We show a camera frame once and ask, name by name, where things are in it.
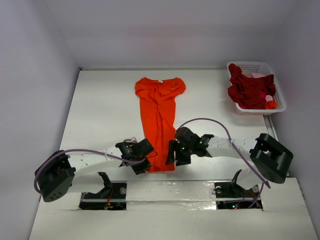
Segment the orange t shirt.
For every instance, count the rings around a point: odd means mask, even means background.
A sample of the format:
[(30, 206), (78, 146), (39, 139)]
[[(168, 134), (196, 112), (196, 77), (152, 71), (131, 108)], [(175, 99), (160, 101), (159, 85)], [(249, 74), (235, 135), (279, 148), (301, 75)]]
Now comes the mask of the orange t shirt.
[(175, 140), (176, 97), (185, 90), (184, 81), (177, 77), (165, 80), (144, 77), (135, 83), (144, 136), (156, 152), (156, 156), (148, 156), (150, 172), (175, 170), (175, 165), (166, 161), (169, 143)]

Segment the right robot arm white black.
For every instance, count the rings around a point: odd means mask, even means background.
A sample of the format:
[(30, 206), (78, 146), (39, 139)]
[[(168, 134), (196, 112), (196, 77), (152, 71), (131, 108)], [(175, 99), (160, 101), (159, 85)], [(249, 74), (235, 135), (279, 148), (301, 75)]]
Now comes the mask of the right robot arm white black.
[(252, 187), (268, 183), (283, 184), (294, 158), (293, 153), (267, 133), (255, 139), (230, 139), (213, 134), (198, 136), (187, 127), (175, 132), (169, 142), (166, 164), (189, 165), (191, 156), (241, 159), (248, 166), (238, 170), (222, 188), (242, 196)]

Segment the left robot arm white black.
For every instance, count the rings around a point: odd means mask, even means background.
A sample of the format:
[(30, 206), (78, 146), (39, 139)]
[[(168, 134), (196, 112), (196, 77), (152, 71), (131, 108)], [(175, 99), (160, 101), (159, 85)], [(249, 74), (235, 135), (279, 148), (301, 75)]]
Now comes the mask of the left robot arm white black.
[(74, 148), (54, 152), (35, 172), (33, 187), (46, 203), (67, 193), (88, 193), (97, 199), (108, 198), (114, 186), (105, 169), (115, 160), (131, 167), (138, 175), (150, 169), (148, 155), (155, 152), (145, 138), (126, 139), (103, 150)]

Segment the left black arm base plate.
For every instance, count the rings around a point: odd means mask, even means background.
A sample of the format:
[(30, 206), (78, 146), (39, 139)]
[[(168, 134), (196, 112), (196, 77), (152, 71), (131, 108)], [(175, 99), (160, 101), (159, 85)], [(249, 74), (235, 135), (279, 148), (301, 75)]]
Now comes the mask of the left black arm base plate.
[(105, 196), (100, 193), (83, 192), (79, 208), (81, 210), (124, 211), (127, 209), (127, 182), (113, 182), (112, 189)]

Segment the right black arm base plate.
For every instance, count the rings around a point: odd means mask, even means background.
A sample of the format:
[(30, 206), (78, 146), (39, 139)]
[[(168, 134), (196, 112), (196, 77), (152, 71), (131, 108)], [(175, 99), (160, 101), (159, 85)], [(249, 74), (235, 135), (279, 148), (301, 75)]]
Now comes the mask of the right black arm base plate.
[(249, 190), (227, 181), (215, 182), (211, 192), (218, 210), (262, 209), (261, 190), (254, 185)]

